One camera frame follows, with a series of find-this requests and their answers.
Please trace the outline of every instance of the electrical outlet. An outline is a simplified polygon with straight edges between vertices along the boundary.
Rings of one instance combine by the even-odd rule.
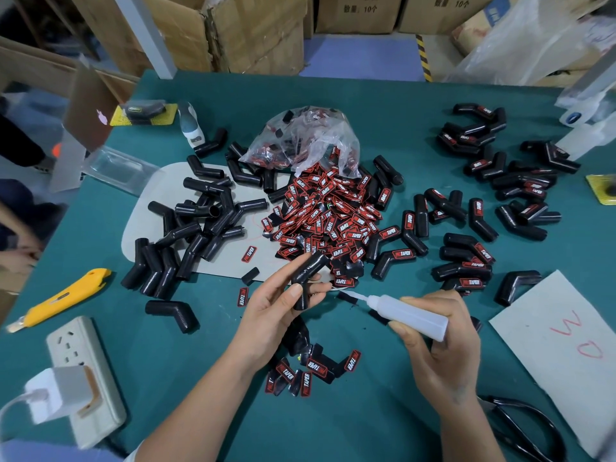
[[[69,416],[77,446],[90,449],[126,420],[126,409],[92,320],[77,316],[47,336],[47,348],[54,366],[87,366],[96,381],[92,403]]]

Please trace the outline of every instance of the spray bottle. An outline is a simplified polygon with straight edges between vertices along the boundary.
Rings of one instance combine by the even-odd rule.
[[[442,342],[445,337],[445,330],[449,323],[449,318],[446,316],[422,310],[417,306],[396,300],[389,295],[366,297],[351,291],[346,291],[345,294],[364,300],[370,308],[382,317],[405,324],[435,341]]]

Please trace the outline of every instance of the hand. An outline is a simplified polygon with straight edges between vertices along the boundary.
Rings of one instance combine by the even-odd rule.
[[[301,313],[293,309],[302,295],[300,284],[293,284],[287,290],[293,273],[311,255],[305,253],[267,279],[254,291],[227,352],[239,359],[243,369],[254,374],[273,357],[287,328]],[[320,274],[311,280],[317,281]],[[311,296],[310,308],[325,299],[331,289],[330,283],[310,283],[307,288]]]
[[[17,247],[31,248],[37,250],[38,252],[42,251],[44,248],[42,241],[30,231],[19,233],[17,235]]]
[[[0,251],[0,265],[14,273],[29,274],[36,265],[33,256],[37,253],[37,250],[27,248]]]
[[[455,290],[439,290],[423,298],[402,297],[404,303],[449,318],[445,340],[428,351],[422,335],[396,321],[389,326],[402,338],[411,357],[417,388],[441,417],[477,405],[477,373],[481,355],[479,335],[466,303]]]

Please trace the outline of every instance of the fingernail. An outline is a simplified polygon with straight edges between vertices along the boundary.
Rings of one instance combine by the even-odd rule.
[[[291,295],[299,296],[301,295],[303,289],[304,287],[302,287],[302,284],[294,283],[289,287],[289,292],[291,293]]]
[[[404,327],[396,321],[389,321],[389,327],[391,327],[400,337],[404,337],[406,335],[406,330]]]

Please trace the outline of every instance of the left hand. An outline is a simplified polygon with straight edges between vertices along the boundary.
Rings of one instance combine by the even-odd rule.
[[[293,309],[302,295],[301,285],[293,284],[287,290],[285,287],[293,273],[310,256],[310,253],[305,253],[274,273],[254,291],[246,305],[240,326],[227,352],[239,360],[251,376],[267,365],[291,321],[301,313]],[[320,278],[317,274],[311,280],[317,281]],[[309,283],[307,288],[312,295],[310,308],[321,303],[331,287],[330,283]]]
[[[28,248],[42,251],[44,246],[42,241],[39,240],[34,233],[27,231],[17,235],[17,248]]]

